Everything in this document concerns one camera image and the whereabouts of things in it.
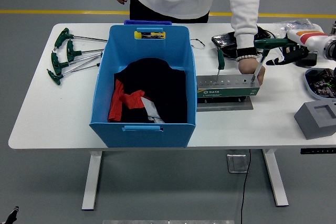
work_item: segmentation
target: gray floor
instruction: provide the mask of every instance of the gray floor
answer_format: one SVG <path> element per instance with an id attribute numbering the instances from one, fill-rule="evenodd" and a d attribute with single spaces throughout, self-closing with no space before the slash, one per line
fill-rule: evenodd
<path id="1" fill-rule="evenodd" d="M 0 0 L 0 9 L 127 10 L 115 0 Z M 215 0 L 213 12 L 229 12 Z M 336 0 L 261 0 L 261 13 L 329 14 Z M 104 154 L 95 211 L 82 211 L 89 153 L 14 151 L 8 139 L 52 27 L 123 22 L 122 15 L 0 14 L 0 221 L 15 206 L 20 223 L 102 223 L 121 219 L 240 222 L 244 175 L 227 171 L 231 151 Z M 260 18 L 260 23 L 292 18 Z M 311 18 L 329 32 L 334 19 Z M 210 22 L 229 22 L 211 17 Z M 244 223 L 335 223 L 336 156 L 278 150 L 289 207 L 275 206 L 261 150 L 252 150 Z"/>

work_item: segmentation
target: metal plate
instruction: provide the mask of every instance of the metal plate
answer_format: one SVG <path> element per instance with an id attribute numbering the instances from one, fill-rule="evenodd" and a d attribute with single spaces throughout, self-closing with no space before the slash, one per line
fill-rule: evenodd
<path id="1" fill-rule="evenodd" d="M 229 173 L 247 173 L 247 161 L 245 154 L 227 154 L 227 168 Z"/>
<path id="2" fill-rule="evenodd" d="M 235 224 L 233 220 L 104 220 L 103 224 Z"/>

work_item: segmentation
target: green handle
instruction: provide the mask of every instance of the green handle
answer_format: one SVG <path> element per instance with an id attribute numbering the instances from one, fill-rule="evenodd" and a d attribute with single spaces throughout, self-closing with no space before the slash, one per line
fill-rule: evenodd
<path id="1" fill-rule="evenodd" d="M 59 34 L 55 42 L 55 47 L 59 48 L 66 39 L 73 38 L 74 36 L 72 34 L 69 34 L 69 28 L 64 28 L 64 30 Z"/>
<path id="2" fill-rule="evenodd" d="M 254 41 L 254 46 L 259 49 L 274 49 L 277 47 L 293 47 L 297 43 L 290 39 L 259 39 Z"/>
<path id="3" fill-rule="evenodd" d="M 54 68 L 55 74 L 57 76 L 62 74 L 62 68 L 68 67 L 69 63 L 68 62 L 59 62 L 58 57 L 55 52 L 51 53 L 51 64 Z"/>
<path id="4" fill-rule="evenodd" d="M 49 76 L 51 77 L 51 79 L 52 79 L 57 85 L 61 85 L 61 81 L 60 81 L 60 79 L 63 78 L 63 75 L 56 76 L 56 75 L 54 75 L 54 73 L 51 72 L 49 69 L 47 69 L 47 71 L 48 71 L 48 74 L 49 74 Z"/>
<path id="5" fill-rule="evenodd" d="M 82 55 L 82 51 L 74 51 L 73 50 L 73 42 L 72 40 L 69 40 L 67 42 L 67 58 L 68 62 L 71 62 L 74 60 L 76 56 Z"/>
<path id="6" fill-rule="evenodd" d="M 223 70 L 225 62 L 223 52 L 220 48 L 217 48 L 217 56 L 218 56 L 218 70 Z"/>

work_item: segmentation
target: table leg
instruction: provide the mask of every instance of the table leg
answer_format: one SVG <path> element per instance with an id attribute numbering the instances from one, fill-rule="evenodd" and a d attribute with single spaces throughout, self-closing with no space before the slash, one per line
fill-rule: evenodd
<path id="1" fill-rule="evenodd" d="M 274 199 L 277 204 L 277 207 L 287 207 L 288 200 L 284 185 L 282 184 L 279 167 L 277 160 L 275 159 L 274 152 L 276 149 L 263 149 L 264 158 L 268 170 L 268 176 L 272 184 Z"/>
<path id="2" fill-rule="evenodd" d="M 94 210 L 102 152 L 90 152 L 91 159 L 86 180 L 82 210 Z"/>

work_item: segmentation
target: bracelet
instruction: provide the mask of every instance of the bracelet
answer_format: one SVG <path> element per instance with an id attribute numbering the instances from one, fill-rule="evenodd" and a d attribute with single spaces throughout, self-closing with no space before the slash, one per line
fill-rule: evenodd
<path id="1" fill-rule="evenodd" d="M 257 56 L 256 55 L 244 55 L 244 56 L 240 56 L 236 58 L 236 61 L 238 62 L 240 60 L 249 59 L 249 58 L 257 59 Z"/>

